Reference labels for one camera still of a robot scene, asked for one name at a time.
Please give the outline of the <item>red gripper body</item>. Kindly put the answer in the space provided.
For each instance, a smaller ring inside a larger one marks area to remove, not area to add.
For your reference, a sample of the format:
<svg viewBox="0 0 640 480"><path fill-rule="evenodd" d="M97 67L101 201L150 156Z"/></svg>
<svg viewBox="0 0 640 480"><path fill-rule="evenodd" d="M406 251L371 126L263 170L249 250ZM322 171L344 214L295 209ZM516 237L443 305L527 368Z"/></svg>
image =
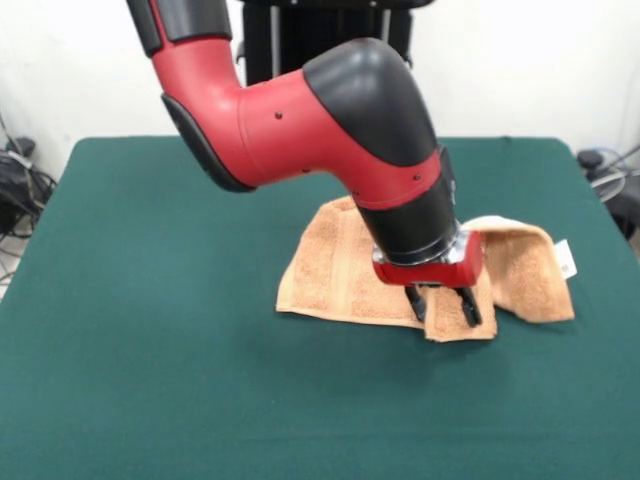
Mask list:
<svg viewBox="0 0 640 480"><path fill-rule="evenodd" d="M385 284L472 287L477 283L484 265L482 236L459 235L451 248L440 257L409 266L387 261L375 245L372 262L377 277Z"/></svg>

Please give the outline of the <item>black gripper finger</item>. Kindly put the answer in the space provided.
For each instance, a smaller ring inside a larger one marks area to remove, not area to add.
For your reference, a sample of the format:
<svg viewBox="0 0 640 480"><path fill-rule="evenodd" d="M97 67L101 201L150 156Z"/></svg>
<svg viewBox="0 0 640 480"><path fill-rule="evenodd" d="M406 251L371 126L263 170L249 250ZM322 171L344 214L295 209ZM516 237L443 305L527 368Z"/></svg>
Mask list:
<svg viewBox="0 0 640 480"><path fill-rule="evenodd" d="M416 320L424 323L427 315L427 301L424 296L424 286L420 284L405 286L404 292Z"/></svg>
<svg viewBox="0 0 640 480"><path fill-rule="evenodd" d="M467 324L475 328L482 324L482 314L471 287L459 287L454 291L461 300L461 308Z"/></svg>

